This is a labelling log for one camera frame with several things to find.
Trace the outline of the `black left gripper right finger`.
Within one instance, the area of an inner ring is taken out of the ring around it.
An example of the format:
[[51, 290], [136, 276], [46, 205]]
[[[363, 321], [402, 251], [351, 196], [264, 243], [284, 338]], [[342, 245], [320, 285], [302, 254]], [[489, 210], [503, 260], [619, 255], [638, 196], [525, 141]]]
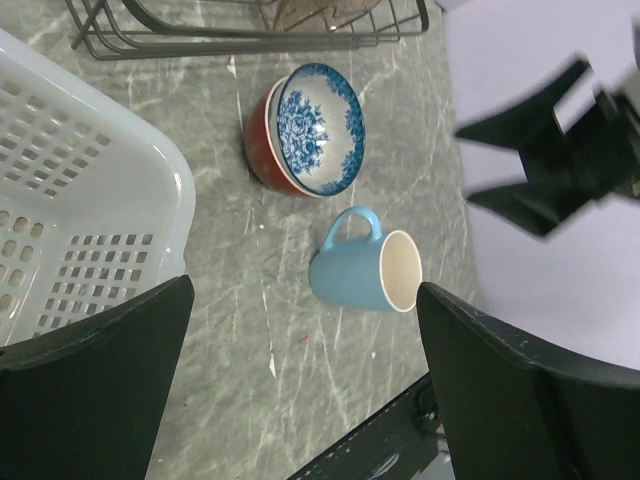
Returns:
[[639, 373], [570, 351], [443, 288], [417, 291], [458, 479], [636, 479]]

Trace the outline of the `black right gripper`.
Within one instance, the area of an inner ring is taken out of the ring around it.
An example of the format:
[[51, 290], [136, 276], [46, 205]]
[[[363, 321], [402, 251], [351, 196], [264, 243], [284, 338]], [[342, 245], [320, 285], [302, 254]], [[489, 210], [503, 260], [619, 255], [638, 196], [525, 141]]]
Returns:
[[556, 117], [555, 106], [590, 70], [575, 58], [530, 96], [457, 128], [458, 139], [521, 151], [527, 177], [475, 191], [470, 203], [546, 237], [609, 193], [639, 199], [639, 107], [632, 94], [600, 91], [568, 130]]

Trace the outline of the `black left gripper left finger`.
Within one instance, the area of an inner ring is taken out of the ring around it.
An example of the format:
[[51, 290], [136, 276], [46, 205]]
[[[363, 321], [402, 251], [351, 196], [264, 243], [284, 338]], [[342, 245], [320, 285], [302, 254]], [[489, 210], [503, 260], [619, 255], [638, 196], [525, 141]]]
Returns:
[[193, 303], [182, 275], [2, 348], [2, 478], [144, 478]]

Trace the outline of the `blue speckled bowl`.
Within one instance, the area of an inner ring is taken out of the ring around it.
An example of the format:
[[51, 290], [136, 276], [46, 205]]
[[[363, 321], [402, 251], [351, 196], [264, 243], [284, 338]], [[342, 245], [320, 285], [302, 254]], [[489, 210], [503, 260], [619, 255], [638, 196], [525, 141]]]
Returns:
[[296, 185], [331, 197], [354, 182], [365, 154], [365, 121], [338, 70], [323, 63], [294, 70], [267, 101], [267, 118], [278, 160]]

